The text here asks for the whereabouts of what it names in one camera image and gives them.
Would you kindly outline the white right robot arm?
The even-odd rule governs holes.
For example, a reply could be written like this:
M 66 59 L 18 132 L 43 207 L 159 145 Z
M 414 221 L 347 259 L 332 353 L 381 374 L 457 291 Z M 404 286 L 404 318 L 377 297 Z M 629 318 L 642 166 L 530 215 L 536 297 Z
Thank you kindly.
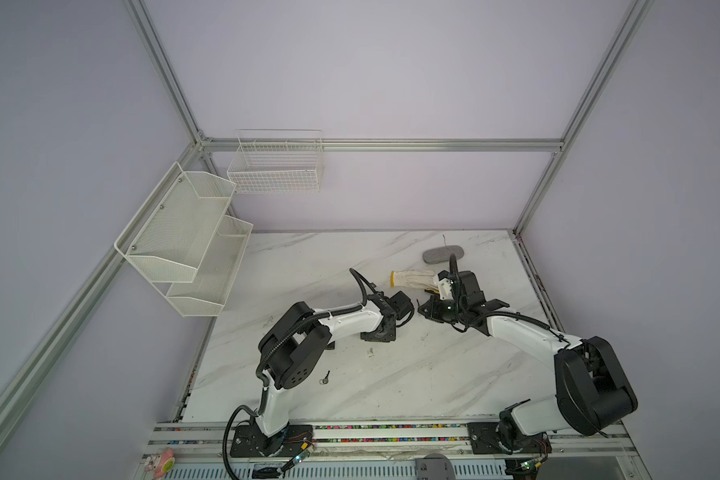
M 554 377 L 554 392 L 521 400 L 499 414 L 499 446 L 508 453 L 550 431 L 573 429 L 602 434 L 638 408 L 637 396 L 621 363 L 605 339 L 580 338 L 488 300 L 471 271 L 441 271 L 433 276 L 430 299 L 419 307 L 425 318 L 470 329 L 508 343 L 533 357 Z

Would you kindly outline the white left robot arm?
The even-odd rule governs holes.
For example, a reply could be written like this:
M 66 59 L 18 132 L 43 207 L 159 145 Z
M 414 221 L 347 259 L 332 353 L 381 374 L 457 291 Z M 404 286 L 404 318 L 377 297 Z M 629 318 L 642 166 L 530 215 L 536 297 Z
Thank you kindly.
M 387 296 L 357 270 L 361 300 L 332 309 L 316 309 L 301 301 L 293 304 L 258 344 L 256 377 L 262 382 L 257 408 L 245 404 L 231 414 L 224 430 L 221 458 L 229 478 L 236 479 L 232 453 L 236 444 L 248 444 L 261 457 L 272 457 L 290 443 L 297 449 L 279 467 L 266 467 L 257 478 L 280 478 L 314 450 L 314 428 L 290 425 L 290 392 L 314 371 L 324 352 L 335 342 L 358 335 L 364 341 L 389 343 L 398 328 L 412 320 L 415 308 L 403 292 Z

